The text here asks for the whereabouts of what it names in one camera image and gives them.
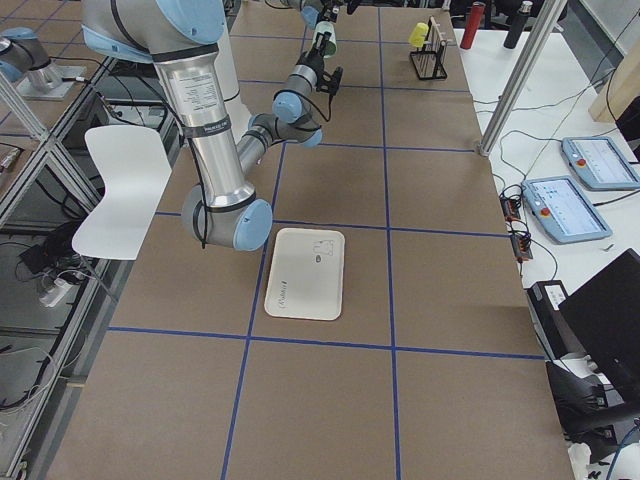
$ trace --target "black bottle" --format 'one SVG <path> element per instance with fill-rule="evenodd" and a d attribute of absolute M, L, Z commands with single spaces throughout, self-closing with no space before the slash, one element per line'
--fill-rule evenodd
<path fill-rule="evenodd" d="M 524 26 L 529 19 L 532 5 L 533 2 L 530 2 L 529 0 L 524 0 L 524 2 L 522 2 L 520 10 L 516 12 L 513 18 L 513 22 L 511 22 L 509 33 L 507 33 L 507 38 L 504 39 L 505 48 L 515 48 L 515 46 L 518 44 L 520 34 L 524 30 Z"/>

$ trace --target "blue cable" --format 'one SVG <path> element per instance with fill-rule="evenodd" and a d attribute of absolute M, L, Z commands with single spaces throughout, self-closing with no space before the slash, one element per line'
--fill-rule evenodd
<path fill-rule="evenodd" d="M 638 430 L 639 428 L 640 428 L 640 423 L 637 423 L 635 427 L 631 428 L 631 430 L 629 430 L 627 432 L 627 434 L 624 436 L 624 438 L 622 439 L 622 441 L 618 445 L 618 448 L 616 450 L 616 454 L 613 456 L 613 460 L 611 461 L 611 465 L 609 465 L 609 471 L 607 472 L 606 480 L 610 480 L 611 479 L 611 474 L 613 473 L 613 468 L 616 466 L 616 460 L 618 460 L 618 455 L 620 455 L 620 452 L 622 451 L 622 449 L 624 447 L 626 447 L 625 444 L 627 443 L 627 440 L 629 440 L 629 437 L 631 437 L 631 435 L 633 435 L 633 433 L 636 430 Z"/>

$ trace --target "white rectangular plate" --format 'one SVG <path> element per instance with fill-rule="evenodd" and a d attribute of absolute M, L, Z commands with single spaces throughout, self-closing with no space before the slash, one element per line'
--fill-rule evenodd
<path fill-rule="evenodd" d="M 344 236 L 283 228 L 276 236 L 264 309 L 272 317 L 335 320 L 342 311 Z"/>

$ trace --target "blue and white device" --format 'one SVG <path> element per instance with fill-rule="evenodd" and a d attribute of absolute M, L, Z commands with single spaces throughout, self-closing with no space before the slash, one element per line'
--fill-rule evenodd
<path fill-rule="evenodd" d="M 640 188 L 640 177 L 609 137 L 565 138 L 562 153 L 580 180 L 592 190 Z"/>
<path fill-rule="evenodd" d="M 525 180 L 522 188 L 533 215 L 558 243 L 598 240 L 613 233 L 569 176 Z"/>

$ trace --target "black screen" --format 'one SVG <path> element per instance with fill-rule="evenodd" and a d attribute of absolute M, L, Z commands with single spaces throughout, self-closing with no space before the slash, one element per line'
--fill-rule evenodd
<path fill-rule="evenodd" d="M 629 249 L 560 304 L 625 401 L 640 400 L 640 257 Z"/>

